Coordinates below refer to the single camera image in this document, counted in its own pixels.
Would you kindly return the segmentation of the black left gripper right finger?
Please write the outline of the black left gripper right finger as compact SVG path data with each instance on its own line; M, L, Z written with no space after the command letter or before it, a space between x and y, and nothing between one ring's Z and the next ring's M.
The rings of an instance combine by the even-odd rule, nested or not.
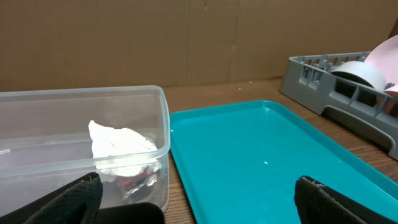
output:
M295 183L294 202L302 224L397 224L306 175Z

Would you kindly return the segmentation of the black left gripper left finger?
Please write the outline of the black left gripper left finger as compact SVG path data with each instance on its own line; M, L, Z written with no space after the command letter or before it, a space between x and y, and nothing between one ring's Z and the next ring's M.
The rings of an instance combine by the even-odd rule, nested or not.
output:
M103 196L103 184L91 172L1 217L1 224L91 224Z

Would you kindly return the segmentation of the grey bowl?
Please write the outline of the grey bowl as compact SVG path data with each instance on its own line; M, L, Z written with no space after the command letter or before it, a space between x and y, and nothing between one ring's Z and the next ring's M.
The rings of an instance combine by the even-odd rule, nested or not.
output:
M382 73L375 67L364 62L350 61L346 62L333 71L331 74L356 83L360 83L376 90L384 90L386 80ZM347 97L352 97L356 90L355 86L337 81L335 91ZM360 91L357 100L368 106L374 107L377 103L377 96L367 91Z

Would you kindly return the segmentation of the white tissue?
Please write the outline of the white tissue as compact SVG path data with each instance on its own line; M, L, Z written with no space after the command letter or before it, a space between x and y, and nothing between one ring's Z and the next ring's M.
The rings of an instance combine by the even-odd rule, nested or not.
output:
M129 128L115 129L91 120L88 129L94 158L125 156L157 150L153 142ZM136 158L123 159L116 167L108 162L96 162L95 166L103 174L121 177L134 177L144 172L156 172L162 168L158 159L149 159L148 164L141 164Z

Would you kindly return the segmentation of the red snack wrapper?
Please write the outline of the red snack wrapper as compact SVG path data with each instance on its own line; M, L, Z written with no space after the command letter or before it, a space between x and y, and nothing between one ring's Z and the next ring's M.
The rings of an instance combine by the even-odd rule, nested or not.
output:
M122 201L136 203L147 200L156 188L159 173L145 170L134 177L117 177L116 185L121 191Z

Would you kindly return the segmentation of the white round plate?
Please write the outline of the white round plate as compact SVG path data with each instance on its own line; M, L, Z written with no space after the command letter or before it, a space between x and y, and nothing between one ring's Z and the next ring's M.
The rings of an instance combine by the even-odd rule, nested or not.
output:
M397 85L397 39L395 35L378 45L365 59L365 63L377 68L386 83Z

